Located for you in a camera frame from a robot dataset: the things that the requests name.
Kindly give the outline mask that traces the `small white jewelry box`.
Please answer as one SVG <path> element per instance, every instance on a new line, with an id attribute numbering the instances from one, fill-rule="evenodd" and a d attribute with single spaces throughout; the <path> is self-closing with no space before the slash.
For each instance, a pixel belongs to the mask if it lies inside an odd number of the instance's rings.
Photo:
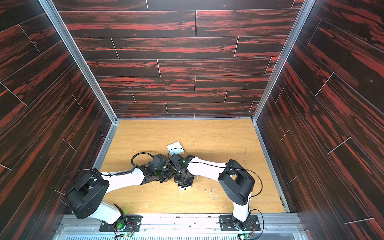
<path id="1" fill-rule="evenodd" d="M 187 186 L 184 186 L 184 185 L 178 185 L 178 188 L 180 191 L 187 191 L 188 189 L 190 189 L 192 186 L 191 185 L 187 185 Z"/>

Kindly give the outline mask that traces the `mint drawer-style jewelry box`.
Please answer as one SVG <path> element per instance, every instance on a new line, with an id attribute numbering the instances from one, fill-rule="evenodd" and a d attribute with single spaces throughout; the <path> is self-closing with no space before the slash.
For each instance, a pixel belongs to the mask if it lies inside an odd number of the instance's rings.
<path id="1" fill-rule="evenodd" d="M 167 146 L 169 154 L 172 156 L 173 154 L 180 154 L 184 152 L 184 149 L 180 142 L 175 142 Z"/>

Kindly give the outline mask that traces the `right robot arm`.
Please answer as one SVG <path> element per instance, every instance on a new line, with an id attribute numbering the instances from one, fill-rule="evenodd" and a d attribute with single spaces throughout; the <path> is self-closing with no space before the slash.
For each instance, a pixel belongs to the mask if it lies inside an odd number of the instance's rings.
<path id="1" fill-rule="evenodd" d="M 182 158 L 174 154 L 170 165 L 175 172 L 174 181 L 180 189 L 191 187 L 196 176 L 217 181 L 234 203 L 233 219 L 244 223 L 249 218 L 255 179 L 237 161 L 214 163 L 191 155 Z"/>

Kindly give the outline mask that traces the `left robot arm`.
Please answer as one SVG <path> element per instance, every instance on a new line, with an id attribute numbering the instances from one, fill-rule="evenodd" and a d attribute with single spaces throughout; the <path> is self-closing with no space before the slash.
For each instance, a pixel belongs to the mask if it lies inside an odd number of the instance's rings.
<path id="1" fill-rule="evenodd" d="M 86 169 L 85 174 L 66 193 L 65 203 L 72 209 L 77 219 L 91 217 L 115 225 L 125 214 L 116 205 L 104 202 L 107 193 L 153 181 L 167 182 L 174 175 L 175 172 L 170 168 L 151 171 L 147 166 L 116 173 L 101 173 L 96 169 Z"/>

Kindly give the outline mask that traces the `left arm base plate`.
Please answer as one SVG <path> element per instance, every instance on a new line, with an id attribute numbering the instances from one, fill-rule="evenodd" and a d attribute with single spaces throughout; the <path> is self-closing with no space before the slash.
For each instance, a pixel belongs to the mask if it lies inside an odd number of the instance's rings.
<path id="1" fill-rule="evenodd" d="M 114 224 L 102 222 L 99 231 L 105 233 L 135 233 L 140 230 L 142 216 L 126 215 L 120 217 Z"/>

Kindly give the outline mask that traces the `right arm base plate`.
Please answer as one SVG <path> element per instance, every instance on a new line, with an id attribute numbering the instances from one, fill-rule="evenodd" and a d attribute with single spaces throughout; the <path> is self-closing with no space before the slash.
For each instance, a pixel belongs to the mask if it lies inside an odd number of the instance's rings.
<path id="1" fill-rule="evenodd" d="M 256 215 L 249 215 L 248 218 L 241 222 L 233 215 L 220 215 L 219 224 L 221 231 L 260 231 L 261 226 Z"/>

